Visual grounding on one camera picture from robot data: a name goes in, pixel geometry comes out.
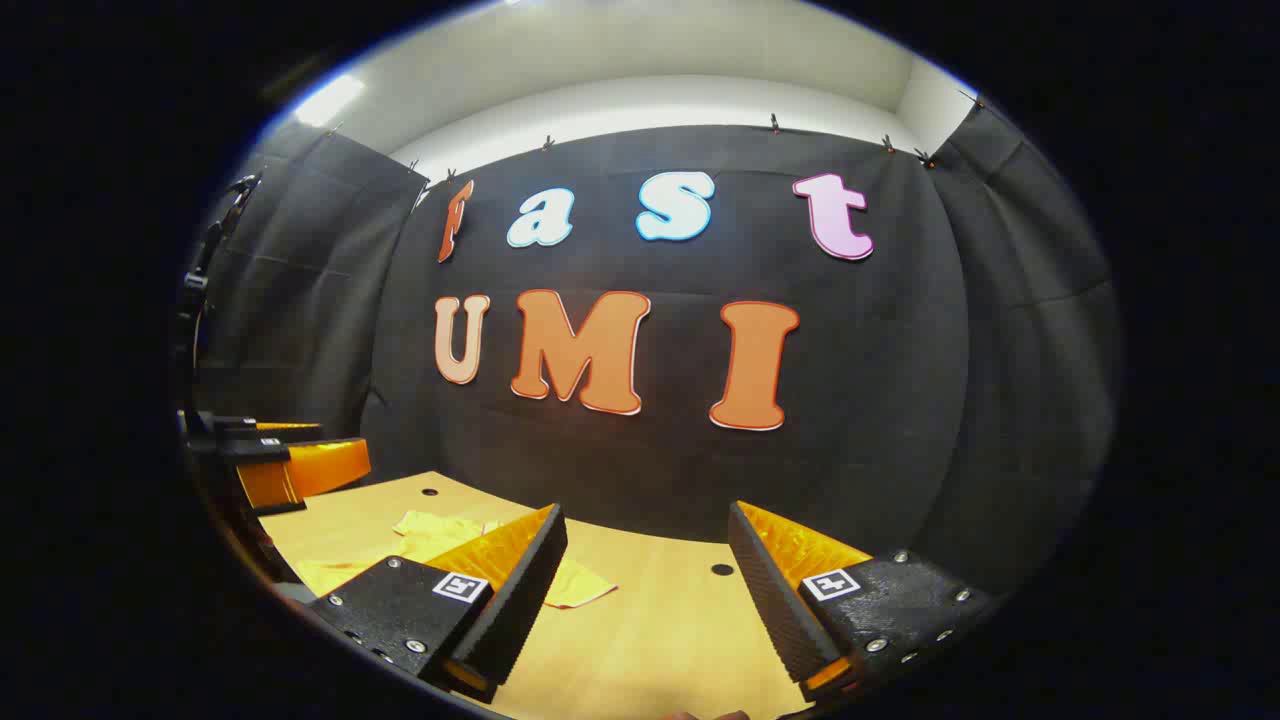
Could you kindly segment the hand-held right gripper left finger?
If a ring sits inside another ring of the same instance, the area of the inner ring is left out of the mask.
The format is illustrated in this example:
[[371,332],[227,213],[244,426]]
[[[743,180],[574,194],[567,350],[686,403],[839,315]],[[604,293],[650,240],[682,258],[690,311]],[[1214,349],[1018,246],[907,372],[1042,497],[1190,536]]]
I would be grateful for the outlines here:
[[568,544],[552,503],[425,562],[390,555],[306,605],[401,673],[485,703],[524,650]]

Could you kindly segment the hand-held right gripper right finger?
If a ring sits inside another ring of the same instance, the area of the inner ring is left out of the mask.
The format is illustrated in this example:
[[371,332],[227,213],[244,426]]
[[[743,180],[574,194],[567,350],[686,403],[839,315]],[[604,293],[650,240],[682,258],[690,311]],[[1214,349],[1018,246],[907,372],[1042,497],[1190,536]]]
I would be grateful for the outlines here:
[[991,596],[923,555],[870,555],[733,502],[730,548],[788,678],[806,701],[888,685],[979,626]]

